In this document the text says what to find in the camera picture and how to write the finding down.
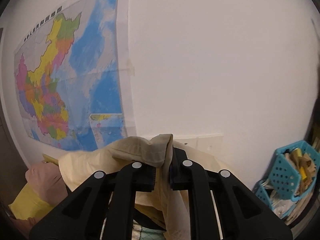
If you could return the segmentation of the colourful wall map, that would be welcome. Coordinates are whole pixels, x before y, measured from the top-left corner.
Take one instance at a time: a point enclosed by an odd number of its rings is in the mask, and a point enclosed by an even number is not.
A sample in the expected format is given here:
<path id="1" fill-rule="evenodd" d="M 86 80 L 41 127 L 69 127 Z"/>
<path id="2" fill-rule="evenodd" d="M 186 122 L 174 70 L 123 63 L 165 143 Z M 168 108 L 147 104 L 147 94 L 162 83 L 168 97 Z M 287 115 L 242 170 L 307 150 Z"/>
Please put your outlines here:
<path id="1" fill-rule="evenodd" d="M 67 0 L 14 53 L 20 115 L 31 139 L 93 151 L 136 135 L 129 0 Z"/>

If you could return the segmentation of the cream yellow shirt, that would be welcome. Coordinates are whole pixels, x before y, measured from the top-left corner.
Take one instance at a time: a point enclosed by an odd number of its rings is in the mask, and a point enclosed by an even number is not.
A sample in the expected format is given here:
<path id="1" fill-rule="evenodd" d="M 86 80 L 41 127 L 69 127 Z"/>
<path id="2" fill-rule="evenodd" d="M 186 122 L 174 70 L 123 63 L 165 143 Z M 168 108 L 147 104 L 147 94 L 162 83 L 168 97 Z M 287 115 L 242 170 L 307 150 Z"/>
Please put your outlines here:
<path id="1" fill-rule="evenodd" d="M 169 166 L 175 149 L 184 151 L 188 160 L 205 170 L 229 169 L 213 155 L 184 145 L 172 134 L 160 134 L 150 140 L 127 137 L 91 152 L 67 152 L 58 159 L 58 166 L 71 191 L 97 172 L 117 172 L 123 187 L 150 183 L 151 192 L 137 190 L 135 207 L 165 228 L 165 239 L 190 239 L 188 192 L 175 191 L 169 184 Z"/>

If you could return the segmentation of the white wall socket panel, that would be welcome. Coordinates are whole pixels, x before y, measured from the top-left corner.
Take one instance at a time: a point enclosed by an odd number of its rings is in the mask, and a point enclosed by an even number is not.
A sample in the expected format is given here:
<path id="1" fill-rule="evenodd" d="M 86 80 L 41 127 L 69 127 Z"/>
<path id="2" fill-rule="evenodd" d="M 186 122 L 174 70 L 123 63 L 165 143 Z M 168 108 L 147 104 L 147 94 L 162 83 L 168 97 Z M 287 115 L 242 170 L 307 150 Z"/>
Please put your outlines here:
<path id="1" fill-rule="evenodd" d="M 187 145 L 192 148 L 197 148 L 197 137 L 174 137 L 174 140 L 183 145 Z"/>

